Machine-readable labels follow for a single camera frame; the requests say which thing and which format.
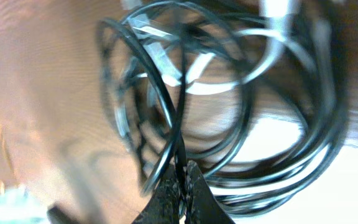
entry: light blue object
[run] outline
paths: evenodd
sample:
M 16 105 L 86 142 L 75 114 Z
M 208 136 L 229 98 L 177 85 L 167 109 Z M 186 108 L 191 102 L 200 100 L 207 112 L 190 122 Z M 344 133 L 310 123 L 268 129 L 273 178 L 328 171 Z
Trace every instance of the light blue object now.
M 0 224 L 49 224 L 47 208 L 26 189 L 9 189 L 0 195 Z

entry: wooden surface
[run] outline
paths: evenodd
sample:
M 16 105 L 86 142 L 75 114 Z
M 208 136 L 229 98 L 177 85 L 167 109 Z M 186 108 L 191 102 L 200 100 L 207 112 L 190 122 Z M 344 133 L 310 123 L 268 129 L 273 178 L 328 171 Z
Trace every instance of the wooden surface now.
M 139 195 L 136 164 L 99 101 L 94 27 L 105 16 L 120 18 L 120 8 L 113 0 L 0 0 L 0 125 L 14 172 L 44 204 L 58 202 L 89 222 L 130 223 L 148 200 Z M 313 185 L 246 223 L 358 223 L 358 1 L 340 9 L 351 97 L 345 146 Z M 232 122 L 222 114 L 236 108 L 223 97 L 192 99 L 186 124 L 211 118 L 217 130 L 208 131 L 222 130 Z M 238 158 L 277 153 L 301 133 L 285 105 L 264 89 L 258 113 L 248 150 Z

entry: black plastic object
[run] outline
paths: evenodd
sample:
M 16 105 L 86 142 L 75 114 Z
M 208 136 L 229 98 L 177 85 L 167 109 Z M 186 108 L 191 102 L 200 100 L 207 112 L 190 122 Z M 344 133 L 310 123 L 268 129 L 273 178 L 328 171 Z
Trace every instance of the black plastic object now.
M 194 161 L 187 164 L 186 224 L 234 223 L 221 209 L 203 174 Z M 180 189 L 173 166 L 170 166 L 155 189 L 150 202 L 132 224 L 179 223 Z
M 78 221 L 68 216 L 57 205 L 50 208 L 47 215 L 51 224 L 79 224 Z

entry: black cable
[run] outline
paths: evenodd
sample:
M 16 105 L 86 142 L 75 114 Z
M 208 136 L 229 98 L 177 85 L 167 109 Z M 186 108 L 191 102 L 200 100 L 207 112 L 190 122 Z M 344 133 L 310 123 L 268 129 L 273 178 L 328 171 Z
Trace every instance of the black cable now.
M 326 62 L 331 67 L 331 72 L 323 69 L 319 60 L 327 58 L 327 55 L 321 55 L 318 50 L 318 44 L 313 39 L 311 30 L 313 23 L 307 20 L 305 16 L 305 7 L 301 8 L 301 12 L 297 15 L 294 22 L 294 28 L 291 30 L 293 39 L 297 40 L 304 49 L 312 56 L 314 62 L 317 64 L 317 71 L 311 73 L 304 68 L 299 68 L 300 77 L 305 87 L 305 92 L 311 99 L 313 114 L 310 116 L 306 114 L 305 109 L 297 102 L 296 98 L 291 96 L 289 92 L 284 90 L 280 85 L 273 80 L 265 77 L 260 77 L 246 85 L 239 85 L 239 101 L 241 104 L 238 120 L 235 125 L 228 131 L 225 138 L 217 145 L 203 151 L 193 152 L 194 150 L 185 148 L 184 141 L 180 132 L 181 122 L 184 116 L 185 108 L 185 75 L 181 76 L 181 88 L 177 109 L 173 107 L 172 100 L 163 83 L 161 74 L 157 70 L 150 55 L 145 51 L 142 44 L 155 42 L 153 38 L 146 40 L 139 40 L 136 37 L 134 30 L 126 28 L 129 19 L 140 14 L 147 14 L 150 18 L 157 18 L 166 10 L 172 7 L 182 7 L 187 10 L 192 10 L 201 14 L 204 18 L 189 24 L 182 24 L 177 16 L 178 9 L 174 10 L 176 29 L 179 30 L 177 36 L 178 42 L 173 41 L 167 48 L 167 52 L 180 47 L 181 49 L 181 73 L 186 74 L 186 54 L 193 54 L 196 52 L 214 52 L 216 56 L 230 63 L 235 70 L 234 78 L 239 80 L 242 74 L 249 72 L 252 68 L 244 54 L 247 50 L 246 43 L 234 33 L 234 29 L 230 26 L 232 22 L 243 23 L 247 27 L 264 27 L 265 19 L 255 15 L 249 11 L 244 12 L 239 7 L 227 2 L 225 6 L 225 13 L 213 13 L 215 6 L 220 4 L 208 4 L 208 10 L 194 2 L 179 2 L 179 1 L 155 1 L 147 5 L 138 7 L 132 12 L 128 13 L 120 22 L 112 19 L 104 19 L 99 23 L 97 31 L 97 42 L 102 58 L 102 76 L 101 76 L 101 99 L 103 102 L 103 109 L 106 118 L 109 120 L 111 126 L 114 126 L 112 108 L 108 102 L 107 94 L 109 87 L 113 85 L 116 80 L 111 77 L 111 69 L 109 68 L 109 58 L 111 51 L 114 48 L 117 38 L 122 38 L 126 45 L 132 50 L 133 57 L 136 59 L 132 64 L 132 68 L 128 69 L 126 78 L 124 80 L 124 89 L 116 90 L 113 94 L 122 95 L 128 88 L 133 88 L 135 94 L 135 105 L 137 107 L 137 114 L 139 116 L 139 124 L 149 122 L 154 131 L 166 140 L 163 150 L 159 154 L 159 160 L 156 163 L 152 173 L 148 176 L 144 185 L 144 192 L 150 192 L 158 180 L 161 178 L 165 169 L 169 165 L 170 159 L 175 157 L 175 165 L 177 175 L 182 184 L 182 191 L 185 191 L 183 180 L 185 173 L 186 155 L 191 159 L 202 161 L 203 159 L 227 149 L 230 145 L 228 153 L 218 162 L 212 166 L 199 164 L 201 170 L 210 187 L 218 187 L 225 189 L 235 188 L 249 188 L 249 187 L 265 187 L 269 188 L 266 191 L 260 191 L 252 194 L 236 194 L 236 195 L 220 195 L 216 196 L 216 200 L 220 203 L 222 208 L 230 214 L 233 218 L 251 217 L 261 215 L 278 208 L 285 202 L 290 200 L 297 192 L 307 187 L 310 183 L 316 180 L 330 165 L 333 159 L 338 154 L 342 138 L 345 135 L 346 121 L 347 121 L 347 95 L 346 95 L 346 71 L 344 69 L 344 52 L 341 42 L 339 30 L 340 24 L 338 15 L 334 11 L 333 5 L 329 1 L 318 0 L 322 15 L 325 17 L 331 28 L 330 36 L 330 53 L 331 61 Z M 203 29 L 203 26 L 213 24 L 222 29 L 229 38 L 222 40 L 215 38 L 209 32 Z M 111 37 L 108 43 L 102 40 L 103 30 L 110 28 L 117 32 Z M 234 58 L 226 50 L 225 45 L 230 42 L 239 50 L 239 57 Z M 294 55 L 287 52 L 292 60 L 296 60 Z M 140 97 L 141 93 L 138 89 L 141 78 L 137 78 L 139 65 L 147 74 L 147 80 L 151 84 L 151 91 L 148 91 L 146 100 L 153 102 L 154 98 L 158 99 L 160 103 L 162 114 L 165 117 L 166 124 L 163 124 L 157 119 L 153 119 L 150 115 L 159 114 L 155 103 L 147 105 L 142 101 L 145 100 Z M 228 165 L 234 156 L 241 149 L 247 134 L 249 132 L 249 124 L 252 118 L 252 109 L 254 107 L 255 88 L 261 83 L 269 86 L 281 99 L 294 111 L 302 125 L 304 135 L 294 144 L 293 147 L 276 156 L 263 159 L 256 162 L 256 166 L 252 169 L 242 172 L 223 172 L 221 168 Z M 131 132 L 128 131 L 123 138 L 127 142 L 131 142 L 131 147 L 137 149 L 137 159 L 140 166 L 145 164 L 142 158 L 141 150 L 148 142 L 144 133 L 140 130 L 140 125 L 137 129 L 141 136 L 141 147 L 135 147 L 131 137 Z M 164 127 L 170 127 L 169 132 L 164 131 Z M 322 150 L 327 148 L 325 155 L 321 161 L 317 161 L 318 155 Z M 290 182 L 297 175 L 302 174 L 308 166 L 319 162 L 318 165 L 301 180 L 294 183 Z M 286 183 L 284 187 L 273 188 L 273 184 Z

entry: wood grain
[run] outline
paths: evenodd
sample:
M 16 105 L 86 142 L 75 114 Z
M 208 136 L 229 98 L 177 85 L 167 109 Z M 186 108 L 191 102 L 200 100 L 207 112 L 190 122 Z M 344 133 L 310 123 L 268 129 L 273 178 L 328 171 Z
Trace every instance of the wood grain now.
M 351 105 L 344 149 L 315 184 L 247 223 L 304 223 L 299 217 L 309 217 L 310 210 L 319 215 L 307 223 L 358 222 L 358 1 L 339 10 Z M 137 165 L 109 128 L 99 101 L 95 24 L 123 13 L 114 0 L 0 0 L 0 121 L 17 178 L 44 204 L 58 202 L 88 222 L 103 217 L 98 222 L 130 223 L 148 200 L 139 193 Z M 301 134 L 296 118 L 274 94 L 264 88 L 259 93 L 253 137 L 240 158 L 277 153 Z M 207 130 L 199 127 L 211 134 L 227 128 L 232 122 L 227 115 L 235 113 L 236 104 L 222 99 L 230 97 L 235 96 L 191 99 L 185 128 L 197 128 L 192 121 L 201 118 L 213 124 Z

